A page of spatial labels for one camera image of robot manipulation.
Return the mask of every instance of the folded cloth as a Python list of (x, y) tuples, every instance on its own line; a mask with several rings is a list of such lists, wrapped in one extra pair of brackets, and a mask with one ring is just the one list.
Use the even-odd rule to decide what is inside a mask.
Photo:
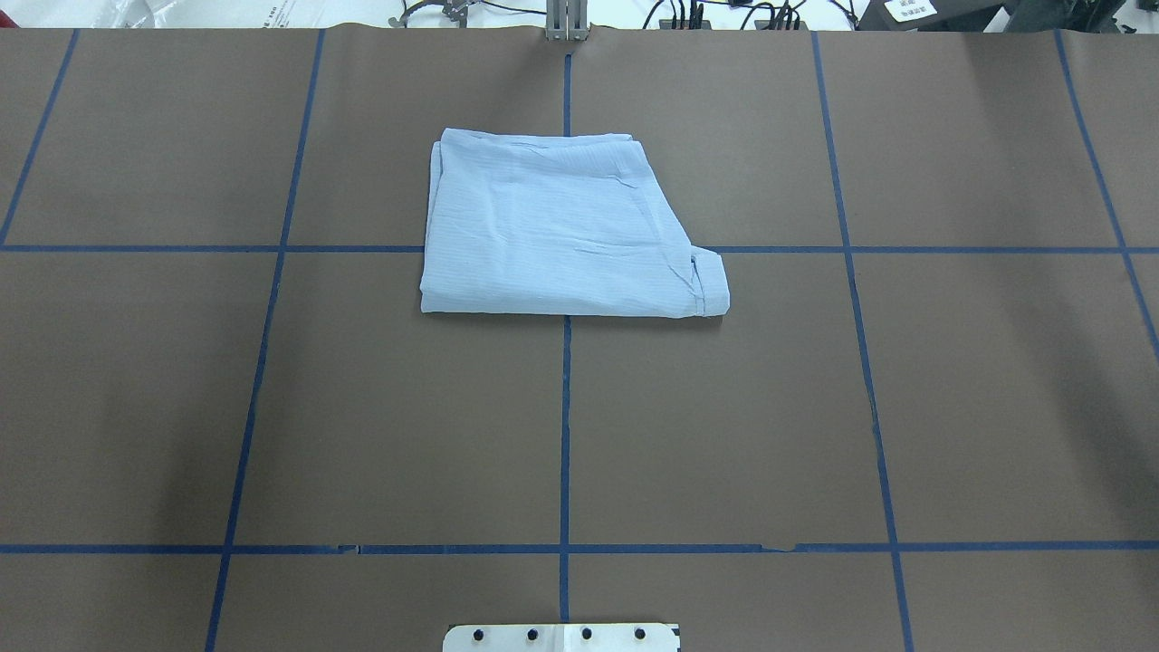
[(447, 129), (431, 152), (423, 312), (707, 316), (721, 256), (692, 246), (626, 134)]

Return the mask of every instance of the light blue fabric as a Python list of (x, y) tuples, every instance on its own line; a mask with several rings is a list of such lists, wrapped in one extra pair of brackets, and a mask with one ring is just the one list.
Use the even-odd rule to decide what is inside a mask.
[(423, 312), (724, 314), (721, 256), (692, 246), (626, 134), (447, 129), (431, 152)]

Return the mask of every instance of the cloth fold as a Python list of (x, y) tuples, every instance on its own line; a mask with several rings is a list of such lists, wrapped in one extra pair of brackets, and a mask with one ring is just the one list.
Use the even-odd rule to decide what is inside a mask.
[(447, 129), (431, 151), (423, 312), (708, 316), (721, 256), (692, 246), (627, 134)]

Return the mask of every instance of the horizontal blue line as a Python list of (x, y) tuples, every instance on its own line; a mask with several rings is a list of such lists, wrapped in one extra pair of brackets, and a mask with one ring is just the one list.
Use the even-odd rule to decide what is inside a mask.
[[(1159, 550), (1159, 540), (964, 541), (898, 543), (801, 543), (788, 550), (757, 543), (555, 543), (234, 545), (233, 555), (843, 555), (859, 552), (1018, 552), (1066, 550)], [(220, 555), (220, 545), (0, 544), (0, 555)]]
[[(704, 247), (720, 254), (839, 254), (828, 244), (719, 244)], [(851, 247), (855, 254), (1159, 254), (1159, 247)], [(278, 244), (0, 244), (13, 252), (277, 252)], [(422, 244), (287, 244), (289, 252), (395, 252), (421, 254)]]
[(0, 555), (220, 555), (220, 545), (0, 544)]

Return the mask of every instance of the white bracket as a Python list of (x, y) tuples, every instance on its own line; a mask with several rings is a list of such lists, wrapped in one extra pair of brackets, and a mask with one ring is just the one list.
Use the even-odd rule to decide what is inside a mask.
[(547, 39), (586, 41), (588, 0), (547, 0)]
[(679, 652), (680, 628), (663, 623), (458, 625), (443, 652)]

